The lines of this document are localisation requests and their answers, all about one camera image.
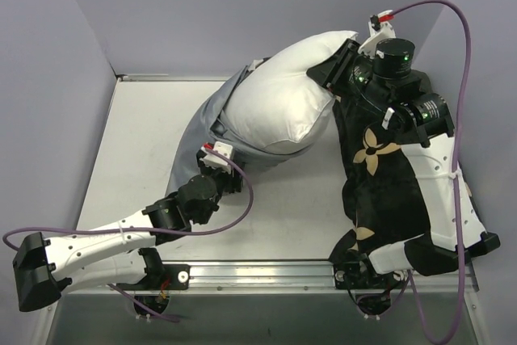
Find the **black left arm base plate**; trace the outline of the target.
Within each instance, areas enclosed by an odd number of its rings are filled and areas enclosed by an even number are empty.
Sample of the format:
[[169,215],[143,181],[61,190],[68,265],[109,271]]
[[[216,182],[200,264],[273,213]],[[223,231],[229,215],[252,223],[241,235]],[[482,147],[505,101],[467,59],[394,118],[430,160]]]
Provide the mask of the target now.
[[182,291],[189,287],[190,272],[187,264],[166,264],[146,268],[145,276],[136,283],[116,283],[116,286],[124,291]]

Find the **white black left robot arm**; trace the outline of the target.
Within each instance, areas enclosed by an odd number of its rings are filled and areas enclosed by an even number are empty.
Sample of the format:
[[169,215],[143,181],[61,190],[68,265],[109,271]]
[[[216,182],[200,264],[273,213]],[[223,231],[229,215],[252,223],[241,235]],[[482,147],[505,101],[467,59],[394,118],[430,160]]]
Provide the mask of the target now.
[[164,198],[111,224],[90,230],[27,228],[12,267],[18,307],[32,312],[67,293],[105,284],[154,289],[167,278],[158,246],[195,235],[219,209],[223,195],[242,190],[245,163],[224,143],[205,144],[196,154],[199,174]]

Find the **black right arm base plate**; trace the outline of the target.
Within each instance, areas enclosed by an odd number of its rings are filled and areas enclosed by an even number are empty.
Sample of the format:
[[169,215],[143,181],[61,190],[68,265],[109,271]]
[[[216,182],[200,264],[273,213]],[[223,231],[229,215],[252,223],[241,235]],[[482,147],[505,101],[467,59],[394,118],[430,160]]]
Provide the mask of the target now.
[[376,274],[364,262],[345,262],[333,265],[334,285],[341,290],[386,290],[400,288],[404,283],[401,276],[393,272]]

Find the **grey pillowcase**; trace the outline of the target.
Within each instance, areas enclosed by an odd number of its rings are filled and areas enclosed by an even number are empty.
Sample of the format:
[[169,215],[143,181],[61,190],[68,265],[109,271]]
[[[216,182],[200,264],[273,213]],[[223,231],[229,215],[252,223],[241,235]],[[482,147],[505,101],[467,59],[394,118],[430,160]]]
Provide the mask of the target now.
[[262,173],[286,162],[291,158],[301,156],[310,147],[305,146],[288,154],[275,154],[263,151],[251,145],[248,136],[240,136],[230,128],[223,113],[225,104],[230,101],[231,94],[251,75],[265,66],[269,59],[253,61],[227,80],[216,90],[195,112],[179,141],[170,173],[166,194],[176,191],[191,177],[199,174],[196,153],[204,143],[221,141],[231,145],[236,154],[234,160],[243,164],[246,173]]

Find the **white pillow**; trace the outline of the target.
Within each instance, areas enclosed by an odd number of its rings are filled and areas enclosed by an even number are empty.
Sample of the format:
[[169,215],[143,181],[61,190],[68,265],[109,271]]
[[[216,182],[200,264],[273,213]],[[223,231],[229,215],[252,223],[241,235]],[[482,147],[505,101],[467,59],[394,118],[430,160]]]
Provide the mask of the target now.
[[269,154],[294,154],[326,130],[334,96],[306,75],[329,59],[353,31],[329,31],[284,48],[234,88],[221,122],[239,141]]

